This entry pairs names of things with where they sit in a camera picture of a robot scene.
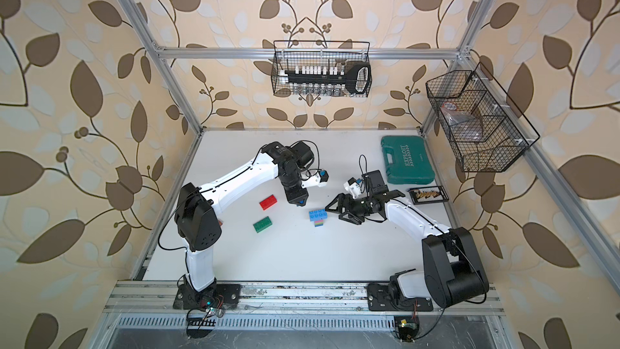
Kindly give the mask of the light blue lego brick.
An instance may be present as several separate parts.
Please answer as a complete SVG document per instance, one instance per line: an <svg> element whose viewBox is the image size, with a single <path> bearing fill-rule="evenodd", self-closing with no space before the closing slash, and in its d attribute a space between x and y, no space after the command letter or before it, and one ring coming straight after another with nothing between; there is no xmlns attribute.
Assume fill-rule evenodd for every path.
<svg viewBox="0 0 620 349"><path fill-rule="evenodd" d="M324 209L317 209L308 213L310 221L322 221L327 218L327 213Z"/></svg>

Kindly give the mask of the red lego brick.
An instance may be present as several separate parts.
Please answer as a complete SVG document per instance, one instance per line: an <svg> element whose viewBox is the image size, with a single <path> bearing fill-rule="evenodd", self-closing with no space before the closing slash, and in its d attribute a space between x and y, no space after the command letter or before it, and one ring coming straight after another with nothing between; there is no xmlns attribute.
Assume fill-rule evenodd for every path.
<svg viewBox="0 0 620 349"><path fill-rule="evenodd" d="M270 195L268 197L266 197L264 200L262 200L259 205L262 208L263 211L268 210L269 208L273 207L276 203L277 203L277 199L274 195Z"/></svg>

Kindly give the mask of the dark green lego brick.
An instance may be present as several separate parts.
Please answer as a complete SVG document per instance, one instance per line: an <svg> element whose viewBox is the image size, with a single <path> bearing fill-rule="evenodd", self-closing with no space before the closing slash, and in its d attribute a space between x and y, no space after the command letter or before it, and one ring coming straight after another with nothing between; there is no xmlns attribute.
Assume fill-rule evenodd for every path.
<svg viewBox="0 0 620 349"><path fill-rule="evenodd" d="M273 225L271 218L265 217L260 221L257 221L253 224L253 228L257 234L260 234L264 230L270 228Z"/></svg>

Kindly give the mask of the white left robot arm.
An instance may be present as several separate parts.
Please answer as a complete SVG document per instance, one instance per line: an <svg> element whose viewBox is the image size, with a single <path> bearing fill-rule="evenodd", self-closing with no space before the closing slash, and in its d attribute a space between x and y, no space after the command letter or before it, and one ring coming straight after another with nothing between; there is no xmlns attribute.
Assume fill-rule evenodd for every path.
<svg viewBox="0 0 620 349"><path fill-rule="evenodd" d="M200 187L188 183L181 188L174 221L186 250L186 282L194 293L209 295L216 288L214 245L222 234L218 216L233 202L273 179L281 183L288 203L304 207L308 189L323 187L329 180L327 171L312 167L317 160L318 155L304 142L290 146L271 142L229 174Z"/></svg>

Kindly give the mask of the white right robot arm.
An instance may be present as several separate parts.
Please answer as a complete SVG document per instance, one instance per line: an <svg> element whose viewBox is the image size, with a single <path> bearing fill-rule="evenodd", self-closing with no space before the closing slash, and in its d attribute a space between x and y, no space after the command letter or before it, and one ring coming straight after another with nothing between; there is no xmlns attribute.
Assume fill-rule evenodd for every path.
<svg viewBox="0 0 620 349"><path fill-rule="evenodd" d="M392 190L359 198L341 193L325 211L357 226L371 214L378 214L421 243L422 269L392 275L383 292L369 292L371 300L392 310L414 310L423 300L433 301L444 310L462 302L486 301L489 280L471 233L428 218L405 202L403 192Z"/></svg>

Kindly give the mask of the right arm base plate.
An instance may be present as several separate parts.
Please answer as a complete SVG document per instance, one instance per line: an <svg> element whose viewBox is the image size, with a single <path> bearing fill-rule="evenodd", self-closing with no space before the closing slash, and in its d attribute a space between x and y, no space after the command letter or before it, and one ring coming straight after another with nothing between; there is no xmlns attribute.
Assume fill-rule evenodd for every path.
<svg viewBox="0 0 620 349"><path fill-rule="evenodd" d="M408 298L391 284L367 285L368 309L372 312L431 312L434 305L426 297Z"/></svg>

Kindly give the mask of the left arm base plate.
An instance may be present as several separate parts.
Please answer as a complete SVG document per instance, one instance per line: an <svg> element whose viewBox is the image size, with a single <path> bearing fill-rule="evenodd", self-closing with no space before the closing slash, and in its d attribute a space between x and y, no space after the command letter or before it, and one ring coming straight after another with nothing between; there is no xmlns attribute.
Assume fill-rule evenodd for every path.
<svg viewBox="0 0 620 349"><path fill-rule="evenodd" d="M198 292L189 283L183 283L178 286L173 308L175 310L197 309L208 298L221 297L224 303L223 309L234 310L241 299L241 289L240 284L212 284Z"/></svg>

